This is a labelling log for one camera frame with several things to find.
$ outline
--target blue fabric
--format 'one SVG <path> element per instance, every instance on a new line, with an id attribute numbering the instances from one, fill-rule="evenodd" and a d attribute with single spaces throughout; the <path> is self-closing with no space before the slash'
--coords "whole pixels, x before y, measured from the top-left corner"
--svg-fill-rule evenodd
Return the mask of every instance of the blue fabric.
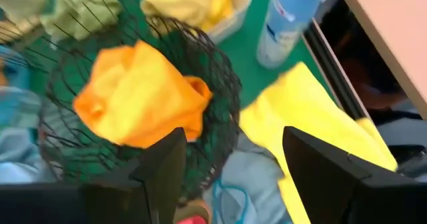
<path id="1" fill-rule="evenodd" d="M 0 46 L 0 57 L 4 60 L 3 72 L 8 81 L 8 87 L 17 87 L 23 90 L 29 88 L 29 70 L 26 60 L 18 53 Z M 19 109 L 21 94 L 0 93 L 0 126 L 7 125 Z"/>
<path id="2" fill-rule="evenodd" d="M 283 173 L 270 155 L 240 135 L 238 150 L 203 194 L 212 210 L 212 224 L 291 223 L 277 185 Z"/>
<path id="3" fill-rule="evenodd" d="M 0 184 L 54 181 L 26 129 L 6 128 L 0 134 Z"/>

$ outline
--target beige surface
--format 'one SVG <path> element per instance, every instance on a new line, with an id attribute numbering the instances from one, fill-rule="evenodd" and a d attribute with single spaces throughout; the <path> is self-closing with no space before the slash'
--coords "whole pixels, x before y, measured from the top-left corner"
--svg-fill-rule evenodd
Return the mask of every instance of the beige surface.
<path id="1" fill-rule="evenodd" d="M 346 0 L 378 52 L 427 119 L 427 0 Z"/>

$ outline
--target red object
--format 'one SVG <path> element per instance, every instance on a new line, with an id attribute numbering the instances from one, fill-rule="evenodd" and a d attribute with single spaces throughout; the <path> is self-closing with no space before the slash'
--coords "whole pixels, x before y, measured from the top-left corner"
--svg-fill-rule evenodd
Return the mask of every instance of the red object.
<path id="1" fill-rule="evenodd" d="M 195 216 L 195 217 L 190 217 L 188 219 L 180 221 L 178 224 L 206 224 L 206 221 L 200 216 Z"/>

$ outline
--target black wire basket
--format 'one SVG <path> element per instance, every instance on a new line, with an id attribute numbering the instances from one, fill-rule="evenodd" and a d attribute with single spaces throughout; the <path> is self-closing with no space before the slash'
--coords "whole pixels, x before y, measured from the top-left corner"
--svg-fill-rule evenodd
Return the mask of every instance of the black wire basket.
<path id="1" fill-rule="evenodd" d="M 166 27 L 166 35 L 157 32 L 160 25 Z M 230 60 L 204 32 L 172 18 L 131 16 L 63 50 L 46 90 L 54 105 L 44 105 L 41 112 L 42 156 L 58 179 L 80 183 L 141 154 L 143 149 L 119 147 L 97 137 L 72 108 L 74 97 L 89 79 L 97 52 L 102 48 L 133 45 L 139 39 L 162 52 L 182 75 L 202 78 L 213 93 L 203 113 L 201 137 L 187 144 L 180 200 L 185 203 L 210 186 L 236 144 L 241 85 Z"/>

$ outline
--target green table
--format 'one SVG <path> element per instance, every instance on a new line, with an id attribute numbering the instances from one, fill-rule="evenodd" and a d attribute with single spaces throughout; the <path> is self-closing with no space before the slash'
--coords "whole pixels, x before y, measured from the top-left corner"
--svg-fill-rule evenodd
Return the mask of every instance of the green table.
<path id="1" fill-rule="evenodd" d="M 256 48 L 264 24 L 268 2 L 269 0 L 252 0 L 243 27 L 236 34 L 220 43 L 220 48 L 227 53 L 234 71 L 242 82 L 243 90 L 240 94 L 242 107 L 249 105 L 260 91 L 277 79 L 280 73 L 293 67 L 298 61 L 303 61 L 330 93 L 325 79 L 302 39 L 281 67 L 269 70 L 258 64 Z"/>

